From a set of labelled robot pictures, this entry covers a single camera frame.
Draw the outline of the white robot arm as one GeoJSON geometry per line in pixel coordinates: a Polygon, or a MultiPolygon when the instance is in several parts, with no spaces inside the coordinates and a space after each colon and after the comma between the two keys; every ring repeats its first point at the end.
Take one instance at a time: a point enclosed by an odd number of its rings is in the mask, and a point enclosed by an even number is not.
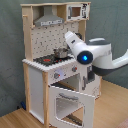
{"type": "Polygon", "coordinates": [[[82,65],[91,64],[92,71],[99,76],[108,75],[128,65],[128,50],[123,56],[113,60],[111,44],[104,38],[94,38],[86,44],[75,33],[68,31],[65,39],[74,58],[82,65]]]}

